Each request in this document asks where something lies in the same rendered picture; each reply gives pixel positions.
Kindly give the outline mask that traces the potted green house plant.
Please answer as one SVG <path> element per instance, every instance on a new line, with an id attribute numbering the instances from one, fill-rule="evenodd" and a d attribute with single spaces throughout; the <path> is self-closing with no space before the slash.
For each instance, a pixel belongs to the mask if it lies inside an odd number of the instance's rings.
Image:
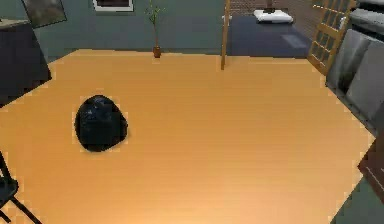
<path id="1" fill-rule="evenodd" d="M 157 6 L 154 0 L 149 0 L 149 6 L 145 9 L 145 14 L 148 16 L 154 31 L 154 47 L 152 49 L 155 58 L 161 57 L 161 47 L 159 46 L 158 20 L 159 14 L 164 11 L 164 8 Z"/>

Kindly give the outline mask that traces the black rubbish bag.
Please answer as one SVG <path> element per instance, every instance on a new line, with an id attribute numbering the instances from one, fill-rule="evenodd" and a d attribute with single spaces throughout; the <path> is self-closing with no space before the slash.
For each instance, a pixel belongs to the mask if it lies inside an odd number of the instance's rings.
<path id="1" fill-rule="evenodd" d="M 103 152 L 128 136 L 128 121 L 113 100 L 94 95 L 79 107 L 74 128 L 82 147 L 89 152 Z"/>

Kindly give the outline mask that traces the dark blue bed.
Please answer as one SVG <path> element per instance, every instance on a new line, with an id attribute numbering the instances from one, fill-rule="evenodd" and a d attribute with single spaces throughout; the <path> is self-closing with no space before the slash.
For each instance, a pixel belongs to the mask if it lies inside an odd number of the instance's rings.
<path id="1" fill-rule="evenodd" d="M 258 23 L 255 16 L 233 16 L 228 31 L 229 56 L 305 59 L 311 40 L 293 24 Z"/>

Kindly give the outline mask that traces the wooden door with glass panes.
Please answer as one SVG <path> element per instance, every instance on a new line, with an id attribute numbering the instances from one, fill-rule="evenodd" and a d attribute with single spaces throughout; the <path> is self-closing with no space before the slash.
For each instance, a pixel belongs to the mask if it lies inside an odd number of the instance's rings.
<path id="1" fill-rule="evenodd" d="M 326 76 L 345 35 L 356 0 L 313 0 L 313 7 L 321 10 L 321 17 L 307 59 Z"/>

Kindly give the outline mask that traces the grey sofa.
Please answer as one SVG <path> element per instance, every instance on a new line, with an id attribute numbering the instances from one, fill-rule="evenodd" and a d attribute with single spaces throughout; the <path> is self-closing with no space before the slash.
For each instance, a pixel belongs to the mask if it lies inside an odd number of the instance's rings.
<path id="1" fill-rule="evenodd" d="M 358 0 L 326 86 L 374 132 L 384 130 L 384 0 Z"/>

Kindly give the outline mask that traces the black cabinet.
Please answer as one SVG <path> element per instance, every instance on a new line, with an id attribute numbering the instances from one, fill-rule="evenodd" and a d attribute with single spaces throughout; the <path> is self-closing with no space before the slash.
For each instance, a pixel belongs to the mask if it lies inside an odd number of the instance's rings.
<path id="1" fill-rule="evenodd" d="M 26 20 L 0 20 L 0 108 L 51 80 L 51 72 Z"/>

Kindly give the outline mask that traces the dark brown side table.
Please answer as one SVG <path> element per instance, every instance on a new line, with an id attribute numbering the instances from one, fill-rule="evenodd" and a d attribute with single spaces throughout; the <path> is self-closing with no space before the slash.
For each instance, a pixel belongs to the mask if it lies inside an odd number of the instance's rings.
<path id="1" fill-rule="evenodd" d="M 358 169 L 384 204 L 384 133 L 373 141 Z"/>

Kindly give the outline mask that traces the white framed wall picture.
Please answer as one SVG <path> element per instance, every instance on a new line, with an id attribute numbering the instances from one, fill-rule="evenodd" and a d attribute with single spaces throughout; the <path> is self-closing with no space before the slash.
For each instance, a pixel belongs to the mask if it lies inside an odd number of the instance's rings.
<path id="1" fill-rule="evenodd" d="M 102 12 L 133 12 L 133 0 L 92 0 L 94 9 Z"/>

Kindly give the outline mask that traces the dark framed wall picture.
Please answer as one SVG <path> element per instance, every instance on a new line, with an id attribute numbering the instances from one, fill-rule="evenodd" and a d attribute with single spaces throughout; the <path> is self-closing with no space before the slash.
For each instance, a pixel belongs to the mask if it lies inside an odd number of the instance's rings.
<path id="1" fill-rule="evenodd" d="M 61 0 L 21 0 L 33 28 L 66 21 Z"/>

